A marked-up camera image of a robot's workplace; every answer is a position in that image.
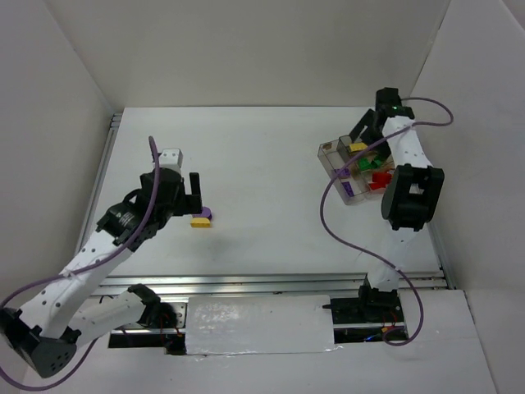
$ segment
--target green block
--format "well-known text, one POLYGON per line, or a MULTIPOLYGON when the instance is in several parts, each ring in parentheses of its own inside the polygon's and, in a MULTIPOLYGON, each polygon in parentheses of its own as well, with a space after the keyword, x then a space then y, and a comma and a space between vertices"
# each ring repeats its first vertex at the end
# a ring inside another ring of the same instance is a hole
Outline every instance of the green block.
POLYGON ((380 166, 382 166, 384 163, 383 160, 381 160, 380 158, 374 158, 372 160, 372 168, 379 168, 380 166))
POLYGON ((366 171, 366 170, 370 170, 372 168, 372 165, 370 164, 367 158, 360 158, 358 160, 358 167, 359 167, 359 170, 366 171))

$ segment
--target transparent container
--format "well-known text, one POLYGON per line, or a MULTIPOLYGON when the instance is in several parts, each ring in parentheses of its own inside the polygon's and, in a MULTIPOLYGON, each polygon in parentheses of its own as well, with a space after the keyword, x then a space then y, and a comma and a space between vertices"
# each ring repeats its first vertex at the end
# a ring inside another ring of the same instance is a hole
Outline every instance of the transparent container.
MULTIPOLYGON (((350 152, 350 144, 352 144, 350 137, 343 135, 338 140, 333 140, 319 146, 317 157, 330 178, 332 178, 350 158, 358 154, 358 152, 350 152)), ((373 150, 367 152, 359 160, 362 159, 365 160, 365 163, 372 163, 377 159, 377 152, 373 150)), ((393 170, 393 164, 394 162, 391 157, 385 161, 381 161, 381 163, 375 167, 370 168, 364 166, 363 162, 361 167, 358 161, 353 162, 339 175, 338 179, 334 182, 334 187, 343 202, 347 205, 359 203, 364 199, 381 198, 385 192, 385 188, 371 188, 371 186, 375 185, 372 179, 373 174, 376 172, 391 172, 391 170, 393 170)))
MULTIPOLYGON (((350 155, 339 140, 321 144, 317 157, 330 178, 350 160, 350 155)), ((334 187, 347 205, 363 201, 365 194, 370 191, 368 183, 361 177, 359 169, 354 164, 339 175, 334 182, 334 187)))

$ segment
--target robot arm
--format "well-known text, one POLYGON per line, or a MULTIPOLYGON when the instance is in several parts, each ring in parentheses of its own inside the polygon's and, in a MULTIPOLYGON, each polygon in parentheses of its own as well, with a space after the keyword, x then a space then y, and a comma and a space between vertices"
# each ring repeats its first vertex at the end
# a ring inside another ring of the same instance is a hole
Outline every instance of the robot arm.
MULTIPOLYGON (((403 106, 398 90, 384 88, 377 91, 376 110, 363 116, 350 137, 355 140, 360 136, 371 144, 411 126, 414 118, 412 108, 403 106)), ((413 127, 378 145, 377 152, 385 157, 391 154, 396 165, 381 202, 381 215, 388 221, 389 231, 378 251, 397 268, 404 268, 411 241, 434 216, 445 174, 432 166, 413 127)), ((360 293, 365 304, 388 307, 398 288, 398 273, 374 261, 360 293)))
POLYGON ((191 194, 185 193, 180 174, 182 152, 165 149, 159 155, 160 181, 153 211, 146 226, 128 249, 96 268, 78 275, 74 271, 96 264, 116 253, 138 228, 153 190, 153 172, 140 177, 141 188, 110 207, 82 250, 61 271, 64 279, 52 282, 18 310, 0 310, 0 332, 9 345, 42 377, 62 370, 76 349, 123 324, 138 322, 154 327, 161 316, 176 322, 168 304, 144 285, 135 285, 116 299, 79 310, 100 282, 126 261, 144 241, 164 228, 172 216, 202 211, 199 174, 190 173, 191 194))

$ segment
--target yellow block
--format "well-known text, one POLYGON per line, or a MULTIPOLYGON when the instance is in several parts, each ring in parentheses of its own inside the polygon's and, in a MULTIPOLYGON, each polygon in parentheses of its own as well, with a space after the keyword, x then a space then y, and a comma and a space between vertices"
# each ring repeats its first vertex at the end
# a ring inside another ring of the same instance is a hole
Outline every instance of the yellow block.
POLYGON ((206 219, 206 218, 192 218, 189 224, 192 227, 211 227, 212 226, 210 219, 206 219))
POLYGON ((360 150, 365 150, 367 145, 364 142, 357 142, 355 144, 350 144, 350 152, 359 152, 360 150))

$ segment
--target purple block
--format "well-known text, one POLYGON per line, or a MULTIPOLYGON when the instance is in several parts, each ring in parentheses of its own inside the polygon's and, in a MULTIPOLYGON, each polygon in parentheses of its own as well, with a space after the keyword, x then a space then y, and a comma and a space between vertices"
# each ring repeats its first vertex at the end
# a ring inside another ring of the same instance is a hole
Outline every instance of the purple block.
POLYGON ((203 211, 201 213, 197 213, 191 216, 193 216, 194 218, 206 218, 208 220, 212 220, 212 210, 208 207, 203 207, 203 211))
POLYGON ((345 188, 347 195, 349 195, 350 197, 354 197, 354 191, 352 190, 350 182, 341 182, 341 185, 343 185, 343 187, 345 188))
POLYGON ((348 168, 345 168, 341 174, 339 174, 339 178, 348 178, 350 176, 350 170, 348 168))

